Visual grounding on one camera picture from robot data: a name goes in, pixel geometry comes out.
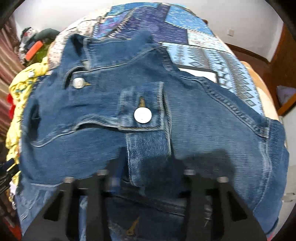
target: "patchwork fabric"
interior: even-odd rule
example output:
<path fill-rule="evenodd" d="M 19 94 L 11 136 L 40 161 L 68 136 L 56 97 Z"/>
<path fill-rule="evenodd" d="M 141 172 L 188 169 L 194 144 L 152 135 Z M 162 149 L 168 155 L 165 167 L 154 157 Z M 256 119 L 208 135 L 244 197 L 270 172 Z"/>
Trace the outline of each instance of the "patchwork fabric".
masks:
<path fill-rule="evenodd" d="M 57 36 L 48 52 L 49 70 L 59 65 L 65 41 L 74 33 L 97 39 L 131 39 L 142 30 L 150 31 L 154 41 L 167 47 L 175 64 L 214 71 L 220 86 L 263 115 L 256 86 L 245 66 L 200 18 L 181 5 L 142 2 L 97 10 Z"/>

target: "wall outlet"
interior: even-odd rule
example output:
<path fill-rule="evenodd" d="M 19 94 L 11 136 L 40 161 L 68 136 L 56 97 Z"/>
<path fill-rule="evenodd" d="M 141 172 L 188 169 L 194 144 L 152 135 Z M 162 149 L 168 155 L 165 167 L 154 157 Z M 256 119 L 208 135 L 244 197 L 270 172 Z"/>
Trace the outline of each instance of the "wall outlet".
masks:
<path fill-rule="evenodd" d="M 230 29 L 230 28 L 227 29 L 227 35 L 233 37 L 233 35 L 234 35 L 234 30 L 233 30 L 233 29 Z"/>

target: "curtain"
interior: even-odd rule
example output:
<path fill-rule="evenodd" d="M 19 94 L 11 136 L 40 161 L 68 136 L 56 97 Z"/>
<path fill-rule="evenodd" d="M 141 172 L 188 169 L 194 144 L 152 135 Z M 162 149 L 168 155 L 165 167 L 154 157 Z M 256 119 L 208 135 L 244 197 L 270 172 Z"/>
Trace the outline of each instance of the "curtain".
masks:
<path fill-rule="evenodd" d="M 10 125 L 10 104 L 6 101 L 8 87 L 13 78 L 24 69 L 16 55 L 19 44 L 15 21 L 11 16 L 0 30 L 0 142 L 5 141 Z"/>

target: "denim jacket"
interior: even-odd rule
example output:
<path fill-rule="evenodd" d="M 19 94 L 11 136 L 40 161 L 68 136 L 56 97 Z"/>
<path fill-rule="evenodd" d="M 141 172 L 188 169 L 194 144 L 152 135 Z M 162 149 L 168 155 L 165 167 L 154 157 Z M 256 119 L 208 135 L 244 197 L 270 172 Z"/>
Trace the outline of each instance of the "denim jacket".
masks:
<path fill-rule="evenodd" d="M 141 100 L 152 113 L 145 124 L 134 118 Z M 289 155 L 283 126 L 218 84 L 179 71 L 149 32 L 131 40 L 71 36 L 60 66 L 34 85 L 21 130 L 23 233 L 64 177 L 92 175 L 122 147 L 128 187 L 108 200 L 115 240 L 131 238 L 138 218 L 139 239 L 178 239 L 184 169 L 227 176 L 265 233 L 277 221 Z"/>

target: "yellow cloth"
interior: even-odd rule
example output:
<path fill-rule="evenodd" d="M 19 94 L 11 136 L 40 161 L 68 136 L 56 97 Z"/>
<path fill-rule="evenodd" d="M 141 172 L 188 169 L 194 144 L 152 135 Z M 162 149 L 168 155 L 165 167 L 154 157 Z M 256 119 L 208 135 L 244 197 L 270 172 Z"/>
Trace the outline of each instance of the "yellow cloth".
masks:
<path fill-rule="evenodd" d="M 9 152 L 6 160 L 13 158 L 15 163 L 19 163 L 19 139 L 20 139 L 20 121 L 22 113 L 26 105 L 27 99 L 31 93 L 33 84 L 37 81 L 37 77 L 45 75 L 48 69 L 47 57 L 43 58 L 41 63 L 35 63 L 21 71 L 11 82 L 9 93 L 15 104 L 15 112 L 11 121 L 10 127 L 6 135 L 6 148 Z M 12 179 L 14 184 L 18 184 L 18 174 Z"/>

